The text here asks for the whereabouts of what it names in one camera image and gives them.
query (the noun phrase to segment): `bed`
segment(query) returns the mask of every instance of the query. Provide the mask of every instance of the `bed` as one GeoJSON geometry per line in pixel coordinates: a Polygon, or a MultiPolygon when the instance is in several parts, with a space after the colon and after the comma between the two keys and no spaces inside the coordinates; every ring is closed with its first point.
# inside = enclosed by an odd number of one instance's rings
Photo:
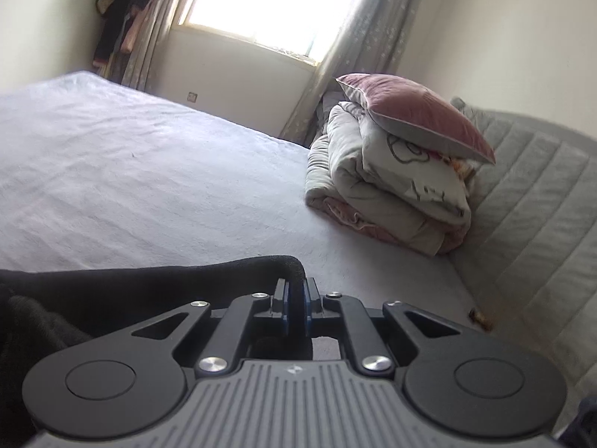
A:
{"type": "Polygon", "coordinates": [[[0,269],[297,257],[320,290],[400,299],[467,323],[451,263],[304,204],[307,150],[76,73],[0,96],[0,269]]]}

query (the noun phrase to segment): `beige wall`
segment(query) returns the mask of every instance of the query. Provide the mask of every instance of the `beige wall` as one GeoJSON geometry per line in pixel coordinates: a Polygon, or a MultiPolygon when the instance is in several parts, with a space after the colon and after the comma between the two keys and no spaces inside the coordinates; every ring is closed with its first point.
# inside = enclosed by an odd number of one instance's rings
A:
{"type": "Polygon", "coordinates": [[[398,73],[597,137],[597,0],[423,0],[398,73]]]}
{"type": "Polygon", "coordinates": [[[0,0],[0,92],[91,68],[95,0],[0,0]]]}
{"type": "Polygon", "coordinates": [[[165,43],[152,93],[279,136],[313,67],[272,50],[188,27],[165,43]],[[189,103],[189,92],[198,95],[189,103]]]}

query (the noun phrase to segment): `curtain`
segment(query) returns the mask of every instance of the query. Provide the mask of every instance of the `curtain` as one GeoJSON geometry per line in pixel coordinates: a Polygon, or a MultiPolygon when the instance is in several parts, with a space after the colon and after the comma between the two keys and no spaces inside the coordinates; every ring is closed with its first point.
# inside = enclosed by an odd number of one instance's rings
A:
{"type": "Polygon", "coordinates": [[[280,138],[309,146],[313,113],[334,77],[351,72],[394,74],[419,0],[353,0],[334,44],[317,66],[280,138]]]}
{"type": "Polygon", "coordinates": [[[122,85],[150,92],[151,77],[180,0],[151,0],[126,64],[122,85]]]}

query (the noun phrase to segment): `gray ribbed plate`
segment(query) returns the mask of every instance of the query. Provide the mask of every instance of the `gray ribbed plate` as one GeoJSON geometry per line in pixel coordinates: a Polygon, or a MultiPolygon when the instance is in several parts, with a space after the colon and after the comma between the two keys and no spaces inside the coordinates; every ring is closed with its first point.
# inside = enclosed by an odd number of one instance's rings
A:
{"type": "MultiPolygon", "coordinates": [[[[29,447],[82,448],[91,444],[43,434],[29,447]]],[[[434,428],[407,407],[393,383],[360,377],[344,361],[246,361],[236,374],[199,382],[183,407],[159,425],[101,444],[102,448],[480,445],[434,428]]],[[[559,446],[547,437],[510,445],[559,446]]]]}

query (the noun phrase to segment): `window sill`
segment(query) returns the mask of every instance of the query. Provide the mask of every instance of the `window sill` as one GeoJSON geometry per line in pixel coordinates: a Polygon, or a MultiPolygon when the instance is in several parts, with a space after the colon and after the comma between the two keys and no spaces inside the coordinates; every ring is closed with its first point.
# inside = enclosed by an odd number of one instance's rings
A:
{"type": "Polygon", "coordinates": [[[203,25],[185,23],[185,24],[180,24],[180,25],[173,25],[172,29],[175,31],[183,31],[186,33],[193,33],[193,34],[196,34],[196,33],[210,34],[210,35],[215,36],[216,38],[222,38],[225,40],[236,40],[238,42],[241,42],[244,45],[259,47],[260,49],[268,50],[269,52],[272,53],[272,55],[277,56],[278,58],[283,59],[286,62],[292,62],[295,65],[298,65],[299,67],[303,67],[305,70],[308,70],[311,72],[315,69],[315,67],[317,67],[319,65],[318,62],[315,62],[313,59],[310,59],[309,57],[299,58],[299,57],[287,54],[285,52],[282,52],[280,50],[273,49],[272,47],[268,47],[266,45],[261,45],[257,42],[250,41],[246,38],[243,38],[240,35],[228,33],[228,32],[222,31],[222,30],[218,30],[216,28],[204,27],[203,25]]]}

